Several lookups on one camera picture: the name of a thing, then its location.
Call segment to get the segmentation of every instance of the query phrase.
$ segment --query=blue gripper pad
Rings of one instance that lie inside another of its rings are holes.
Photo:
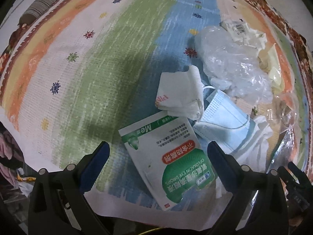
[[[108,160],[110,156],[109,144],[103,141],[91,155],[93,155],[91,160],[80,176],[79,191],[82,194],[91,190],[103,166]]]

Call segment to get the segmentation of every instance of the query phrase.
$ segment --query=white floor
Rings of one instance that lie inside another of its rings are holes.
[[[302,0],[267,0],[304,38],[313,51],[313,17]]]

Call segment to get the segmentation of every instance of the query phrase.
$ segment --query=green snowflake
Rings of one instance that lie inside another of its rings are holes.
[[[76,59],[77,59],[78,57],[79,57],[79,56],[77,55],[77,52],[71,53],[71,54],[69,54],[67,60],[68,60],[69,62],[76,62]]]

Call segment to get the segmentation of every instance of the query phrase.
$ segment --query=barcode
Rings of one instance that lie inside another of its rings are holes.
[[[246,30],[243,25],[236,25],[236,29],[243,34],[246,34]]]

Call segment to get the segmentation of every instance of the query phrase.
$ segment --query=blue snowflake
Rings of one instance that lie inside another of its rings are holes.
[[[52,87],[50,89],[50,91],[52,92],[52,95],[58,94],[58,90],[59,90],[60,86],[61,85],[60,85],[60,83],[58,81],[53,83],[53,85],[52,85]]]
[[[198,13],[193,13],[192,15],[195,16],[196,18],[202,18],[202,16]]]
[[[118,3],[120,2],[121,0],[114,0],[112,3]]]

